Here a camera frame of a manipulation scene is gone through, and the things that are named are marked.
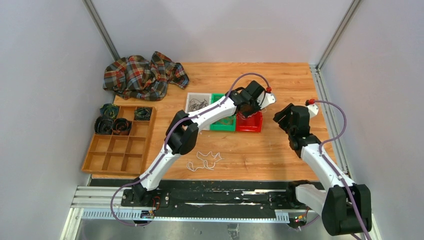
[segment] plaid shirt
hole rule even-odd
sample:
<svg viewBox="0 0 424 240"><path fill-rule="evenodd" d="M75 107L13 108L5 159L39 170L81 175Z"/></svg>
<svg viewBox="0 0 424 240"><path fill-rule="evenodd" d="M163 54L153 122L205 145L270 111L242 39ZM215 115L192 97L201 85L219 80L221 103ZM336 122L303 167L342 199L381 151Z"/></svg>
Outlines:
<svg viewBox="0 0 424 240"><path fill-rule="evenodd" d="M181 63L155 51L150 63L144 57L134 55L109 65L104 71L103 89L114 91L123 99L159 101L167 94L168 83L185 89L189 77Z"/></svg>

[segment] gray floor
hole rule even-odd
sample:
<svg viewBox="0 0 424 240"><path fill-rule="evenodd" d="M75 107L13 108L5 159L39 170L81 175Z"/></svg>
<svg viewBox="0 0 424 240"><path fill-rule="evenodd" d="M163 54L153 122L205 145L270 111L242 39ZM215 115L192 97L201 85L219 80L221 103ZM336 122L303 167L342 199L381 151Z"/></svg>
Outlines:
<svg viewBox="0 0 424 240"><path fill-rule="evenodd" d="M321 220L297 232L282 223L153 221L145 227L125 226L116 220L83 219L77 240L353 240L331 237Z"/></svg>

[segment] rolled necktie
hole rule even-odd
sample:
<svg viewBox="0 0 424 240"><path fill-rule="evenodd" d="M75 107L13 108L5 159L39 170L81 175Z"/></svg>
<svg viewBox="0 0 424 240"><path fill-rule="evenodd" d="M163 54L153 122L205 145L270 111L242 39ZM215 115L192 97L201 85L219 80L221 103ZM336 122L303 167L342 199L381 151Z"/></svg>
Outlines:
<svg viewBox="0 0 424 240"><path fill-rule="evenodd" d="M105 116L99 116L94 123L94 131L96 134L111 135L114 120Z"/></svg>
<svg viewBox="0 0 424 240"><path fill-rule="evenodd" d="M117 118L113 122L112 131L115 135L127 136L130 134L131 122L125 118Z"/></svg>
<svg viewBox="0 0 424 240"><path fill-rule="evenodd" d="M140 107L134 111L136 121L149 121L152 115L152 109L150 107Z"/></svg>
<svg viewBox="0 0 424 240"><path fill-rule="evenodd" d="M113 103L106 103L100 108L100 114L111 119L116 119L118 112L119 107Z"/></svg>

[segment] perforated metal strip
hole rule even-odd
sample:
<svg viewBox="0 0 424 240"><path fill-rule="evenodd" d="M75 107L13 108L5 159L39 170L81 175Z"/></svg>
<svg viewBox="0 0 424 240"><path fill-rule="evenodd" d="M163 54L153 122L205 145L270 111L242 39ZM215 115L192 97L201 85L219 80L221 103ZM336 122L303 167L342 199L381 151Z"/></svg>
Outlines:
<svg viewBox="0 0 424 240"><path fill-rule="evenodd" d="M136 209L120 209L115 214L121 220L143 220L140 218L142 211ZM220 222L220 223L282 223L288 224L289 214L287 212L275 212L276 218L221 218L221 217L167 217L157 216L154 221L173 222ZM82 219L104 219L114 220L110 209L85 208Z"/></svg>

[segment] white wall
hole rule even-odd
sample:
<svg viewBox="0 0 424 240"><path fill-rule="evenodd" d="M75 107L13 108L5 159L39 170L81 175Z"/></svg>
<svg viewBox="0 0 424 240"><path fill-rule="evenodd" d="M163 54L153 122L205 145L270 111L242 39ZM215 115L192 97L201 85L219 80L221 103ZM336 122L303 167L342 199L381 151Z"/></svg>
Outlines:
<svg viewBox="0 0 424 240"><path fill-rule="evenodd" d="M121 57L319 61L352 0L93 0Z"/></svg>
<svg viewBox="0 0 424 240"><path fill-rule="evenodd" d="M0 2L0 239L57 240L112 57L81 0Z"/></svg>
<svg viewBox="0 0 424 240"><path fill-rule="evenodd" d="M384 240L424 235L423 9L422 0L362 1L322 71L346 111L348 162L371 189Z"/></svg>

